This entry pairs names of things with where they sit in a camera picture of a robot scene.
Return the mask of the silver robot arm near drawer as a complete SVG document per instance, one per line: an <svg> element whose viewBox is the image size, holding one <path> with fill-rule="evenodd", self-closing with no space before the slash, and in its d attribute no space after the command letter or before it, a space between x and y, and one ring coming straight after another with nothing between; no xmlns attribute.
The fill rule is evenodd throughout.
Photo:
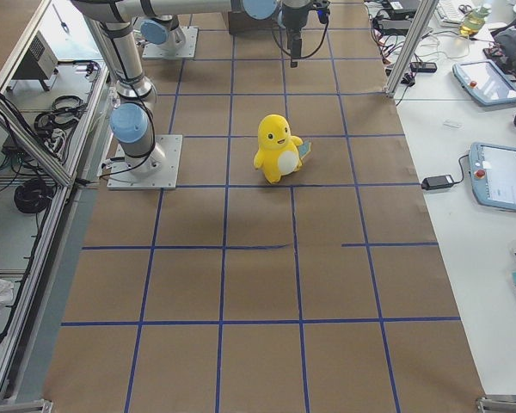
<svg viewBox="0 0 516 413"><path fill-rule="evenodd" d="M256 20L280 15L281 26L288 35L291 60L301 56L301 31L308 14L316 11L322 24L329 22L329 1L74 1L72 3L86 18L100 24L111 55L108 66L127 79L142 72L141 60L135 46L132 19L162 15L244 12Z"/></svg>

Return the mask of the silver robot arm near plush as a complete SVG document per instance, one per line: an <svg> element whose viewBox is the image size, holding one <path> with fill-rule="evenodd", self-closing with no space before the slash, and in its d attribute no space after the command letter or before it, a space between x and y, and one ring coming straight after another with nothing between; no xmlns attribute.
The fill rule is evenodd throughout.
<svg viewBox="0 0 516 413"><path fill-rule="evenodd" d="M109 129L120 159L101 177L111 190L175 189L182 136L156 132L157 91L144 74L131 19L120 15L118 1L72 4L83 14L114 80Z"/></svg>

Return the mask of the black gripper near drawer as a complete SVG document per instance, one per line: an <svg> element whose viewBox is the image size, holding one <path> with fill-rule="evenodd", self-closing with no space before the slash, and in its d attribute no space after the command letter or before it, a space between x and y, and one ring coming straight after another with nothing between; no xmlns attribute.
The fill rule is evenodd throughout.
<svg viewBox="0 0 516 413"><path fill-rule="evenodd" d="M290 67L297 68L302 54L301 29L305 27L312 6L311 0L282 0L281 21L286 28Z"/></svg>

